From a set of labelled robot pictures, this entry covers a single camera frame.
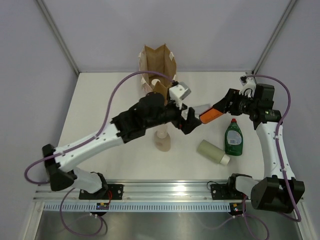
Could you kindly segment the orange spray bottle blue top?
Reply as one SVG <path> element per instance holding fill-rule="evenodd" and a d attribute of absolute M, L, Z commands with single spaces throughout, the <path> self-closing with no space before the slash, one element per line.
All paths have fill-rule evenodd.
<path fill-rule="evenodd" d="M 211 121 L 221 117 L 223 114 L 224 114 L 223 112 L 220 112 L 219 110 L 212 107 L 212 108 L 206 110 L 205 112 L 201 113 L 199 115 L 199 120 L 203 124 L 208 124 Z"/>

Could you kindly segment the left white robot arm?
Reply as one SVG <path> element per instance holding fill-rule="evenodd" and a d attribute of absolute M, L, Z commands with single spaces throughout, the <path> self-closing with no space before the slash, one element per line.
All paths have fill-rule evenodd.
<path fill-rule="evenodd" d="M 79 197 L 82 200 L 107 200 L 112 193 L 103 174 L 84 171 L 78 165 L 105 150 L 143 137 L 147 129 L 163 124 L 172 123 L 185 135 L 191 133 L 201 121 L 191 107 L 187 118 L 183 118 L 185 109 L 185 104 L 177 106 L 174 100 L 165 103 L 160 93 L 151 92 L 113 117 L 101 133 L 91 135 L 89 143 L 76 148 L 78 143 L 74 142 L 70 145 L 71 151 L 67 147 L 54 148 L 51 144 L 43 146 L 44 166 L 51 190 L 58 192 L 72 187 L 81 191 Z"/>

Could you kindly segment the pale green bottle beige cap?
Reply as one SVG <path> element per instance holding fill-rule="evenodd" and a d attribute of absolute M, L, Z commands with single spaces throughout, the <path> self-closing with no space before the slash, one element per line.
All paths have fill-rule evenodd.
<path fill-rule="evenodd" d="M 155 78 L 155 79 L 153 79 L 153 80 L 151 81 L 150 86 L 151 86 L 152 90 L 154 90 L 154 89 L 155 89 L 155 87 L 156 87 L 157 83 L 159 83 L 159 82 L 160 82 L 160 80 L 159 80 L 159 79 L 157 79 L 157 78 Z"/>

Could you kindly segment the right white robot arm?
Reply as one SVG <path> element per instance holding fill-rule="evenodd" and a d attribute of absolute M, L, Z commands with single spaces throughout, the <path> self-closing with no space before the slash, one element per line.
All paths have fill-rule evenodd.
<path fill-rule="evenodd" d="M 244 194 L 256 210 L 290 214 L 302 198 L 305 184 L 291 170 L 283 142 L 282 114 L 273 108 L 274 92 L 268 84 L 258 84 L 252 97 L 231 88 L 213 109 L 232 116 L 248 115 L 262 150 L 264 178 L 254 180 L 234 173 L 228 178 L 228 196 L 237 199 Z"/>

